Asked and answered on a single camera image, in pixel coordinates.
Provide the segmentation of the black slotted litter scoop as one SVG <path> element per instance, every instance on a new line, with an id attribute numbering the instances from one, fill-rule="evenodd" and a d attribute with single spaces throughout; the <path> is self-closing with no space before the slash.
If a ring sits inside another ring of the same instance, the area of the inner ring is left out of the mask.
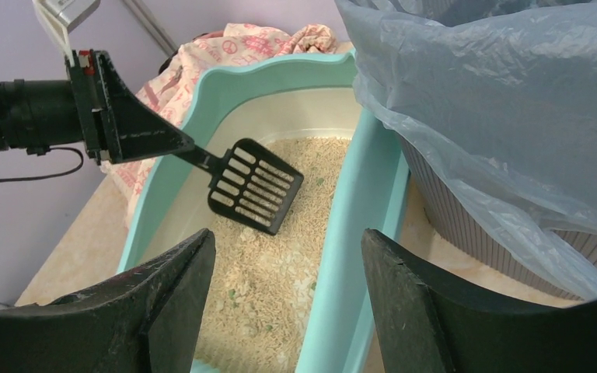
<path id="1" fill-rule="evenodd" d="M 251 138 L 238 140 L 222 157 L 196 145 L 176 157 L 211 176 L 208 206 L 219 216 L 276 235 L 304 176 Z"/>

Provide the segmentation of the beige cat litter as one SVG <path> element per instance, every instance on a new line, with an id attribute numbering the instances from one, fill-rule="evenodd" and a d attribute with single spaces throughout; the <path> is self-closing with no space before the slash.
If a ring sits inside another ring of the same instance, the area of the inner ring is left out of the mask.
<path id="1" fill-rule="evenodd" d="M 349 144 L 346 138 L 270 144 L 305 177 L 278 234 L 265 235 L 220 217 L 211 224 L 216 259 L 197 360 L 222 372 L 295 370 Z"/>

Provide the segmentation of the grey ribbed trash bin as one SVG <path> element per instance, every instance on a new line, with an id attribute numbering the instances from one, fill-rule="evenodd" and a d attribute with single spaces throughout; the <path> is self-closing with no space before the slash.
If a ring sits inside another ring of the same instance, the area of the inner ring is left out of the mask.
<path id="1" fill-rule="evenodd" d="M 407 232 L 418 256 L 476 284 L 548 304 L 597 298 L 597 234 L 543 230 L 520 208 L 479 191 L 453 193 L 400 141 L 410 169 Z"/>

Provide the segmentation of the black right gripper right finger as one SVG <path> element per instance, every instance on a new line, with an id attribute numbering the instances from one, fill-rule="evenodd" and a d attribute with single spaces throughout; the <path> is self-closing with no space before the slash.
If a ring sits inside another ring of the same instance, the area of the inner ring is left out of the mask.
<path id="1" fill-rule="evenodd" d="M 375 229 L 361 252 L 387 372 L 597 372 L 597 299 L 556 308 L 499 294 Z"/>

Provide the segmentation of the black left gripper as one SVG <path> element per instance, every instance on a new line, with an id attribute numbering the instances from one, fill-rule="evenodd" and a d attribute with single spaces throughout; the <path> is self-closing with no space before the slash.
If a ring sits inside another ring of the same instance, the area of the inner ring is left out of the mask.
<path id="1" fill-rule="evenodd" d="M 66 57 L 86 154 L 96 164 L 119 164 L 195 148 L 194 140 L 138 100 L 105 51 L 73 50 Z"/>

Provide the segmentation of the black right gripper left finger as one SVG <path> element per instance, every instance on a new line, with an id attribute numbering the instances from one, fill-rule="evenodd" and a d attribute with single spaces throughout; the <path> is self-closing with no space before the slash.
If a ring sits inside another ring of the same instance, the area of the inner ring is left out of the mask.
<path id="1" fill-rule="evenodd" d="M 47 305 L 0 309 L 0 372 L 189 372 L 214 265 L 203 229 Z"/>

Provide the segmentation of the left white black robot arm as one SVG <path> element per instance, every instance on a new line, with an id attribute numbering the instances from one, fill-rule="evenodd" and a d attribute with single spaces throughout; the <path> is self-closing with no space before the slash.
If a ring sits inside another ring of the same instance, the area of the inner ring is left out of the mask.
<path id="1" fill-rule="evenodd" d="M 117 164 L 194 148 L 134 96 L 106 51 L 72 51 L 65 65 L 65 80 L 0 82 L 0 152 L 82 142 L 89 158 Z"/>

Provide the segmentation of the cream pink printed cloth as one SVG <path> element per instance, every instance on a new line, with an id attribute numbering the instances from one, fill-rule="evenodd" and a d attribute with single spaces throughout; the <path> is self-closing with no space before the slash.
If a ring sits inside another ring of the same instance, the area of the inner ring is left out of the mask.
<path id="1" fill-rule="evenodd" d="M 194 106 L 206 108 L 244 91 L 243 77 L 278 58 L 336 54 L 349 48 L 323 24 L 308 24 L 294 33 L 252 23 L 229 23 L 223 30 L 181 45 L 159 75 L 136 93 L 145 106 L 173 126 L 182 127 Z"/>

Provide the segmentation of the teal plastic litter box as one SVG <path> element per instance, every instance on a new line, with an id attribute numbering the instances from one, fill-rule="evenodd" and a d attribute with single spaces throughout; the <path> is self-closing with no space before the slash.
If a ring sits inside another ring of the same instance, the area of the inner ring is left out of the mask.
<path id="1" fill-rule="evenodd" d="M 299 372 L 360 372 L 374 331 L 361 236 L 375 228 L 399 239 L 410 170 L 397 136 L 355 100 L 354 52 L 278 58 L 243 77 L 244 91 L 209 103 L 182 126 L 221 155 L 235 141 L 263 145 L 308 136 L 351 138 L 326 229 Z"/>

